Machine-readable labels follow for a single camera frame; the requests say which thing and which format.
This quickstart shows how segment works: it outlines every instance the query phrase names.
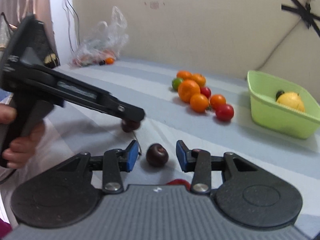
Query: red cherry tomato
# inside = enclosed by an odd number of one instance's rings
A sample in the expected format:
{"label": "red cherry tomato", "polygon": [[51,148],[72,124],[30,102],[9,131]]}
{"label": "red cherry tomato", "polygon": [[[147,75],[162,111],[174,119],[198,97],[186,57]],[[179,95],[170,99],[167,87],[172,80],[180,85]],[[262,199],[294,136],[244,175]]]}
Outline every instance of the red cherry tomato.
{"label": "red cherry tomato", "polygon": [[184,179],[174,179],[173,181],[167,183],[167,185],[185,185],[188,191],[190,191],[191,188],[190,183]]}
{"label": "red cherry tomato", "polygon": [[200,87],[200,93],[205,95],[206,98],[210,98],[211,96],[211,90],[208,87]]}
{"label": "red cherry tomato", "polygon": [[216,109],[216,116],[217,116],[217,119],[220,121],[229,122],[234,115],[235,115],[235,112],[231,105],[228,105],[228,104],[220,105]]}

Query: silver bolt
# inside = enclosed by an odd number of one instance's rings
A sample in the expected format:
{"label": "silver bolt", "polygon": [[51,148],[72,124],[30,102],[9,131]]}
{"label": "silver bolt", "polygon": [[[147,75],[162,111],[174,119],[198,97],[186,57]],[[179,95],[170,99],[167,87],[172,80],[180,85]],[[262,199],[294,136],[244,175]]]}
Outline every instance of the silver bolt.
{"label": "silver bolt", "polygon": [[207,184],[203,183],[197,183],[193,185],[193,190],[196,192],[206,192],[209,189],[209,186]]}
{"label": "silver bolt", "polygon": [[123,107],[123,106],[118,106],[118,110],[119,110],[120,112],[124,112],[124,107]]}
{"label": "silver bolt", "polygon": [[104,185],[104,188],[109,191],[117,191],[121,188],[121,185],[117,182],[108,182]]}

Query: orange cherry tomato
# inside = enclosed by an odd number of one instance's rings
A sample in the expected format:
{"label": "orange cherry tomato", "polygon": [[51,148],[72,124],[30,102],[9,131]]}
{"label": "orange cherry tomato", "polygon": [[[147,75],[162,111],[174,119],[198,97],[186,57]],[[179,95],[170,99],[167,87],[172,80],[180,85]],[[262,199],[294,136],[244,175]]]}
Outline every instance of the orange cherry tomato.
{"label": "orange cherry tomato", "polygon": [[191,109],[197,113],[204,113],[209,106],[209,100],[203,94],[194,94],[190,99]]}
{"label": "orange cherry tomato", "polygon": [[189,71],[186,71],[186,70],[180,70],[178,73],[177,73],[177,77],[180,77],[184,80],[187,80],[187,79],[191,79],[192,77],[192,74],[189,72]]}
{"label": "orange cherry tomato", "polygon": [[194,81],[196,81],[197,84],[198,84],[200,87],[204,87],[205,82],[206,82],[205,77],[204,77],[203,75],[201,75],[201,74],[198,74],[198,73],[193,74],[192,77],[191,77],[191,79],[194,80]]}
{"label": "orange cherry tomato", "polygon": [[210,98],[210,106],[214,110],[216,110],[218,106],[224,105],[226,103],[226,98],[223,95],[216,94]]}
{"label": "orange cherry tomato", "polygon": [[193,80],[184,80],[178,87],[178,95],[185,103],[189,103],[194,94],[200,94],[200,87]]}
{"label": "orange cherry tomato", "polygon": [[105,62],[106,62],[106,64],[110,65],[110,64],[113,64],[115,62],[115,60],[111,57],[108,57],[108,58],[106,58]]}

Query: finger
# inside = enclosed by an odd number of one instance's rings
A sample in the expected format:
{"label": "finger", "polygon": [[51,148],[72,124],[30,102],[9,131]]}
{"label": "finger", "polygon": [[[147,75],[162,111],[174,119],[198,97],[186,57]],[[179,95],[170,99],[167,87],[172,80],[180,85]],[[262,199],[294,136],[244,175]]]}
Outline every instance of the finger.
{"label": "finger", "polygon": [[7,167],[10,169],[21,169],[24,167],[24,165],[26,165],[25,163],[13,163],[13,162],[8,162],[7,163]]}
{"label": "finger", "polygon": [[29,153],[33,152],[36,142],[31,141],[28,137],[19,137],[10,143],[10,149],[13,152]]}
{"label": "finger", "polygon": [[13,122],[16,116],[16,109],[5,104],[0,104],[0,123],[9,124]]}
{"label": "finger", "polygon": [[5,150],[2,154],[2,157],[7,161],[22,164],[25,164],[32,156],[32,153],[13,152],[11,149]]}
{"label": "finger", "polygon": [[31,131],[29,138],[31,141],[38,143],[45,131],[45,125],[44,122],[41,121],[40,123],[38,123]]}

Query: curtain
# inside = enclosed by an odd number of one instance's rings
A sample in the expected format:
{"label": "curtain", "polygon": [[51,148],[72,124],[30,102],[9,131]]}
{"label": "curtain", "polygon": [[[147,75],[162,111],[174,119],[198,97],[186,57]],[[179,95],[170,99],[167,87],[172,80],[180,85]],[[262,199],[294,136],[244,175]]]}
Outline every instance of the curtain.
{"label": "curtain", "polygon": [[46,34],[52,50],[56,53],[54,34],[52,29],[50,0],[0,0],[0,13],[4,12],[9,24],[19,26],[21,20],[33,13],[36,18],[44,22]]}

